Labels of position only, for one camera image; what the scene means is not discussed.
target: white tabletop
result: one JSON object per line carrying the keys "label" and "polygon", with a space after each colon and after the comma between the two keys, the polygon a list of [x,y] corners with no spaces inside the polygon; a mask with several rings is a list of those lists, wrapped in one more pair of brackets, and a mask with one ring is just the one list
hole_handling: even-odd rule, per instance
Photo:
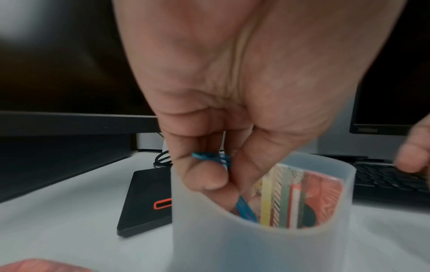
{"label": "white tabletop", "polygon": [[[155,156],[137,153],[0,204],[0,265],[46,258],[100,272],[168,272],[171,225],[116,235],[133,172],[152,168]],[[430,214],[354,205],[344,270],[430,271]]]}

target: frosted plastic cup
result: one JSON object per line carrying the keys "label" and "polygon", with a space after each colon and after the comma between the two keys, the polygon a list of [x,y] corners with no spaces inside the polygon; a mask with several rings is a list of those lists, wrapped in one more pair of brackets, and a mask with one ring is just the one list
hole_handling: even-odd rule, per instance
{"label": "frosted plastic cup", "polygon": [[189,191],[172,168],[173,271],[340,272],[355,168],[299,152],[281,163],[344,181],[331,219],[307,229],[273,228],[246,221],[203,194]]}

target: black keyboard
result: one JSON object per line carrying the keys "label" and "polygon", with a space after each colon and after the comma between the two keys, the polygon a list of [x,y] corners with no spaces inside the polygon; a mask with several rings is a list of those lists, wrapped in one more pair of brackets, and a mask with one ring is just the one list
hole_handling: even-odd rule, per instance
{"label": "black keyboard", "polygon": [[404,173],[392,165],[353,163],[357,169],[355,200],[430,207],[430,190],[420,174]]}

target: black cable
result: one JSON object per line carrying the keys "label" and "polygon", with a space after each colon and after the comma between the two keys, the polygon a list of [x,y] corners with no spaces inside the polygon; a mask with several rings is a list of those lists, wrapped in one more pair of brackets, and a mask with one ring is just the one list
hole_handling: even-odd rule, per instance
{"label": "black cable", "polygon": [[169,150],[166,150],[166,151],[163,151],[160,154],[158,154],[155,157],[155,161],[153,163],[154,167],[166,167],[166,166],[172,165],[172,161],[171,160],[163,162],[164,160],[170,159],[170,156],[161,158],[162,156],[164,156],[164,155],[166,155],[168,153],[169,153]]}

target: hand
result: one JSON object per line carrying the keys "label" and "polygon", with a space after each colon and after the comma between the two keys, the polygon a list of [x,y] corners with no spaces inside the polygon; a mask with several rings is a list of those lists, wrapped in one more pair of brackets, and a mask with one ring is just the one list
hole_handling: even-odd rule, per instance
{"label": "hand", "polygon": [[0,266],[0,272],[92,272],[92,270],[43,259],[28,259]]}
{"label": "hand", "polygon": [[419,121],[409,132],[395,160],[397,168],[416,173],[430,164],[430,114]]}
{"label": "hand", "polygon": [[[135,77],[185,185],[232,208],[330,125],[402,0],[117,0]],[[233,157],[230,173],[197,151]]]}

